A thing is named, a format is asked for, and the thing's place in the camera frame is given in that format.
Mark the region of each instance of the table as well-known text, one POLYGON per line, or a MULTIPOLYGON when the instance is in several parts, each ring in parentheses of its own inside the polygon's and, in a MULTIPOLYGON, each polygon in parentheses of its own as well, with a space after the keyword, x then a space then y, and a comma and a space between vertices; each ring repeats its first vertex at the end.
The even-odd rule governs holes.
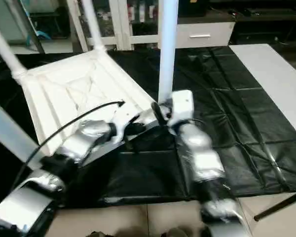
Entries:
MULTIPOLYGON (((111 57, 154 99, 159 51, 112 51, 111 57)), ((31 68, 72 54, 22 55, 31 68)), ((0 104, 35 139, 21 88, 0 65, 0 104)), ((179 49, 174 89, 190 89, 195 117, 204 121, 237 197, 296 192, 296 71, 268 45, 179 49)), ((11 161, 0 200, 20 167, 11 161)), ((192 200, 173 138, 155 128, 84 167, 67 208, 192 200)))

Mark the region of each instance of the black tablecloth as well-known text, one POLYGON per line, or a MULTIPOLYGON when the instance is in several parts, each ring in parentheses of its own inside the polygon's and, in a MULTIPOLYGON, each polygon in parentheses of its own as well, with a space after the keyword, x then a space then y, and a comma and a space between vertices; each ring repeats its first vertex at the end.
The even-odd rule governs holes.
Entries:
MULTIPOLYGON (((157 99, 158 50, 111 51, 111 57, 157 99)), ((21 55, 28 68, 73 54, 21 55)), ((296 191, 296 131, 229 47, 176 51, 174 90, 193 91, 195 117, 213 140, 238 197, 296 191)), ((0 64, 0 104, 34 139, 20 86, 0 64)), ((160 127, 84 167, 67 207, 191 200, 173 137, 160 127)), ((0 200, 21 162, 0 144, 0 200)))

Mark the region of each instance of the cabinet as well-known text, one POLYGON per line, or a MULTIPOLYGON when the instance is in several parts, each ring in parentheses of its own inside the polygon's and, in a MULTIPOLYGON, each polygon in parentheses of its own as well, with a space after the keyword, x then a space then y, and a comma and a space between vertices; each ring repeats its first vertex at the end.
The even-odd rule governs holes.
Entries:
MULTIPOLYGON (((67 0, 83 51, 92 45, 80 0, 67 0)), ((133 50, 159 47, 163 0, 93 0, 105 45, 133 50)), ((228 45, 234 22, 179 24, 177 48, 228 45)))

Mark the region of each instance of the shelf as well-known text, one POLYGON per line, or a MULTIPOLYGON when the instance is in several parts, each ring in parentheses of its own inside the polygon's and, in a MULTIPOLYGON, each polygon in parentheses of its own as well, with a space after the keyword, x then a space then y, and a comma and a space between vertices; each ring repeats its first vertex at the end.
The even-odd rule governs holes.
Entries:
POLYGON ((228 13, 229 9, 209 10, 205 16, 184 17, 178 19, 178 24, 216 23, 216 22, 256 22, 256 21, 296 21, 296 14, 292 11, 284 13, 285 9, 249 9, 255 12, 251 16, 238 13, 236 17, 228 13))

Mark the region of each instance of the upside-down white chair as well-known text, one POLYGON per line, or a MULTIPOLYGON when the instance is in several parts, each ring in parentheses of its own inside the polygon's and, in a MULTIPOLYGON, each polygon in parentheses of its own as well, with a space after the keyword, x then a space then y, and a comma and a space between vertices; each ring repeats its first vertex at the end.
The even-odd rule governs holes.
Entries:
MULTIPOLYGON (((0 34, 0 55, 11 69, 12 77, 22 86, 31 113, 38 142, 43 142, 61 126, 82 113, 110 101, 132 103, 139 112, 149 110, 153 99, 106 53, 92 0, 83 0, 83 7, 94 41, 94 49, 67 59, 33 69, 26 69, 13 54, 0 34)), ((159 101, 172 92, 175 35, 178 0, 164 3, 159 101)), ((117 106, 95 111, 84 119, 109 121, 117 106)), ((56 135, 29 163, 34 169, 38 160, 50 155, 76 124, 56 135)), ((0 107, 0 142, 25 162, 37 144, 0 107)))

